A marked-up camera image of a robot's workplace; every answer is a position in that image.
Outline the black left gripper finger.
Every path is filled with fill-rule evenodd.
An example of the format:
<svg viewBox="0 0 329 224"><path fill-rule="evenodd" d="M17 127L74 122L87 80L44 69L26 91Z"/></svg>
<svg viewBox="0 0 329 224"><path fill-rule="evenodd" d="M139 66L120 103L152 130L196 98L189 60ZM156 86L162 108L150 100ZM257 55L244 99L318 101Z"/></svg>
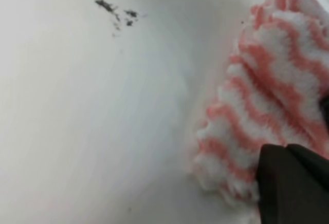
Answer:
<svg viewBox="0 0 329 224"><path fill-rule="evenodd" d="M328 160L297 144L265 145L257 169L262 223L328 223Z"/></svg>

